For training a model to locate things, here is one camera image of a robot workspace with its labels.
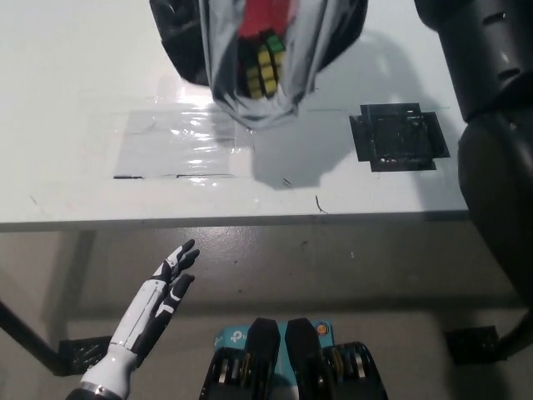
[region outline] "rubik's cube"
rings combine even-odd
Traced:
[[[250,98],[271,97],[277,91],[282,74],[285,46],[272,30],[243,39],[239,48],[245,78],[244,92]]]

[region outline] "robotic hand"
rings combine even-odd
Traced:
[[[191,267],[200,250],[189,252],[194,240],[178,247],[146,280],[115,331],[107,355],[83,375],[80,388],[67,400],[126,400],[132,372],[152,350],[182,300],[192,275],[182,271]]]

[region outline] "table surface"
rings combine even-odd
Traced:
[[[412,0],[370,1],[361,40],[320,74],[294,123],[237,127],[207,176],[170,166],[180,178],[143,180],[113,179],[132,116],[212,102],[177,75],[148,1],[0,1],[9,10],[0,15],[2,230],[465,214],[456,166],[465,124],[439,38]],[[358,162],[348,116],[393,102],[436,112],[451,157],[435,171]],[[134,157],[137,168],[153,165],[153,153]]]

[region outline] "concrete floor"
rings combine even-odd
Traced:
[[[177,315],[132,380],[132,400],[197,398],[226,325],[256,316],[333,322],[364,342],[390,399],[529,399],[532,351],[454,367],[442,332],[523,314],[467,222],[207,227],[0,234],[0,298],[50,343],[113,332],[144,279],[178,244],[202,255]],[[0,331],[0,399],[60,399],[53,377]]]

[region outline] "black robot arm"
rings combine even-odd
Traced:
[[[416,7],[421,20],[439,33],[468,123],[459,142],[458,167],[471,220],[531,310],[533,2],[416,0]],[[455,335],[449,344],[457,362],[497,361],[533,342],[533,317],[527,313],[501,340],[472,329]]]

